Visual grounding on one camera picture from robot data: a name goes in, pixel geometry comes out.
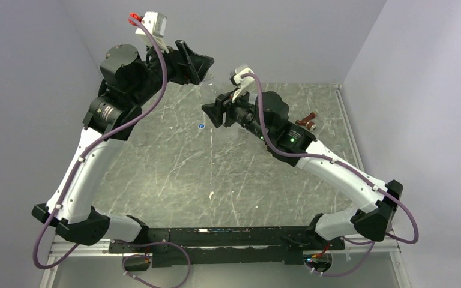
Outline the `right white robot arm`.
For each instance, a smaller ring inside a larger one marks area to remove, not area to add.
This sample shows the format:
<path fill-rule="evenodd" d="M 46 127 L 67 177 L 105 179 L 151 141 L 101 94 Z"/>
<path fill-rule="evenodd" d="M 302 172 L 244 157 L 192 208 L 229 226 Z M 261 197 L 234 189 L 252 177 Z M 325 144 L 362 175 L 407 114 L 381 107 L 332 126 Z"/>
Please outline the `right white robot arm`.
<path fill-rule="evenodd" d="M 279 161 L 309 172 L 352 200 L 353 206 L 333 214 L 316 215 L 307 227 L 309 246 L 321 249 L 330 240 L 351 234 L 383 241 L 402 194 L 401 183 L 373 179 L 331 152 L 311 132 L 290 122 L 289 106 L 275 92 L 262 94 L 268 152 Z"/>

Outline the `clear plastic bottle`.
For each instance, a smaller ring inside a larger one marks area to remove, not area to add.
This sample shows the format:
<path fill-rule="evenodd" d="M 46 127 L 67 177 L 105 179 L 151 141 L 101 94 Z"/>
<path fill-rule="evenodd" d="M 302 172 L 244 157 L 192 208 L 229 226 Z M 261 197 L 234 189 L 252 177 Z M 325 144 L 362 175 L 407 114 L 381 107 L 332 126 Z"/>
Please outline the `clear plastic bottle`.
<path fill-rule="evenodd" d="M 212 104 L 223 93 L 220 82 L 215 81 L 214 73 L 209 71 L 199 85 L 201 104 Z"/>

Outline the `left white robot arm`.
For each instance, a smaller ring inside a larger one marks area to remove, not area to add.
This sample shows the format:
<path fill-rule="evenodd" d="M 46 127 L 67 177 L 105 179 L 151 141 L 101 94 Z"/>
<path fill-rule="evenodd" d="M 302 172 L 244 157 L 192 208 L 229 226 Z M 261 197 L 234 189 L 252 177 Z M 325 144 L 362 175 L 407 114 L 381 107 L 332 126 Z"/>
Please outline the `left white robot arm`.
<path fill-rule="evenodd" d="M 148 226 L 131 215 L 97 210 L 94 196 L 106 169 L 130 137 L 142 106 L 169 82 L 200 84 L 213 64 L 213 57 L 195 53 L 182 40 L 161 55 L 150 47 L 144 58 L 130 44 L 112 47 L 100 65 L 103 80 L 83 119 L 68 171 L 49 201 L 34 206 L 32 216 L 75 244 L 90 246 L 114 239 L 124 241 L 134 252 L 144 250 Z"/>

